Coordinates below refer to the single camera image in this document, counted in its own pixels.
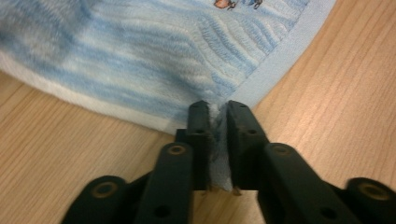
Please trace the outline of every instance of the blue and white striped cloth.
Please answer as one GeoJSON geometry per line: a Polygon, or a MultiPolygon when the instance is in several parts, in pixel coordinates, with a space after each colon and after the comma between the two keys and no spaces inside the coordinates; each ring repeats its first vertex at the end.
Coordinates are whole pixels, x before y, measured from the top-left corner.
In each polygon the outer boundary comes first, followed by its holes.
{"type": "Polygon", "coordinates": [[[174,133],[187,107],[253,106],[335,0],[2,0],[0,69],[90,110],[174,133]]]}

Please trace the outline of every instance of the wood grain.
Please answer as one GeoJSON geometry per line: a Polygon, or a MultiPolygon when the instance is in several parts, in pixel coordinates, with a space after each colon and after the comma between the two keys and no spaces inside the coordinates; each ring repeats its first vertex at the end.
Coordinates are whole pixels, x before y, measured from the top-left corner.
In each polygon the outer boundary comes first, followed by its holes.
{"type": "MultiPolygon", "coordinates": [[[[396,189],[395,96],[396,1],[339,0],[254,113],[334,185],[366,176],[396,189]]],[[[0,223],[59,223],[90,180],[132,181],[172,141],[0,74],[0,223]]],[[[197,192],[193,221],[263,223],[255,195],[197,192]]]]}

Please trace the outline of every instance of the light brown wood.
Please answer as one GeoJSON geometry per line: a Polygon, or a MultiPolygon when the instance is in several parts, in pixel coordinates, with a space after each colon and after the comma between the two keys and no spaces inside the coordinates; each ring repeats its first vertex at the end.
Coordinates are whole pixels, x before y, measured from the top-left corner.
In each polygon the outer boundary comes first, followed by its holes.
{"type": "MultiPolygon", "coordinates": [[[[396,1],[339,0],[298,62],[254,108],[273,142],[325,180],[396,189],[396,1]]],[[[98,115],[0,74],[0,223],[59,223],[92,179],[152,169],[173,136],[98,115]]],[[[263,223],[255,192],[195,194],[194,223],[263,223]]]]}

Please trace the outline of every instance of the wooden table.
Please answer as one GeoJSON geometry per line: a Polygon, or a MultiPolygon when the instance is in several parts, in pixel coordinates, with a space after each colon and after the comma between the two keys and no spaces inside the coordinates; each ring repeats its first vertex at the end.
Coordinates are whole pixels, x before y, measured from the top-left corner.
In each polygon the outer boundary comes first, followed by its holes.
{"type": "MultiPolygon", "coordinates": [[[[325,180],[396,189],[396,1],[339,0],[310,47],[254,108],[273,142],[325,180]]],[[[0,74],[0,223],[59,223],[92,179],[132,181],[173,136],[92,113],[0,74]]],[[[194,223],[263,223],[256,192],[195,194],[194,223]]]]}

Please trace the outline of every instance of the cloth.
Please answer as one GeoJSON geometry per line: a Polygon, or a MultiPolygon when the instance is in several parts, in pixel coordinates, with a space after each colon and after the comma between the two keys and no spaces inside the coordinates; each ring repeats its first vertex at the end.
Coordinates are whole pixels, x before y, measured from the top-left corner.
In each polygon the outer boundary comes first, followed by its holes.
{"type": "MultiPolygon", "coordinates": [[[[175,133],[196,101],[258,103],[334,1],[3,0],[0,69],[72,104],[175,133]]],[[[226,152],[217,154],[217,184],[229,188],[226,152]]]]}

